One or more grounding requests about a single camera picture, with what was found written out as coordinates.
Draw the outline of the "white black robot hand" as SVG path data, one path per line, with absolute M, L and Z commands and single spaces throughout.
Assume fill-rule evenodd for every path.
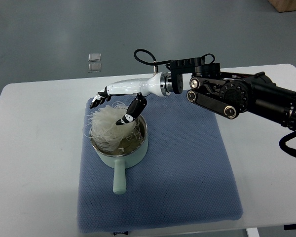
M 107 85 L 93 98 L 90 108 L 95 108 L 112 96 L 135 95 L 135 99 L 127 108 L 126 114 L 116 121 L 116 125 L 124 125 L 136 120 L 147 105 L 146 96 L 168 96 L 173 92 L 170 73 L 157 73 L 151 78 L 128 79 Z

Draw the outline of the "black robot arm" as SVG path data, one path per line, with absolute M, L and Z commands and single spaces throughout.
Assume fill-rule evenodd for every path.
M 183 75 L 191 74 L 186 93 L 189 102 L 228 119 L 250 112 L 287 127 L 292 132 L 280 139 L 279 147 L 296 158 L 296 149 L 286 144 L 296 138 L 296 91 L 278 87 L 264 72 L 222 72 L 219 63 L 206 63 L 205 58 L 158 62 L 152 57 L 150 65 L 155 71 L 159 65 L 170 71 L 161 81 L 162 92 L 181 94 Z

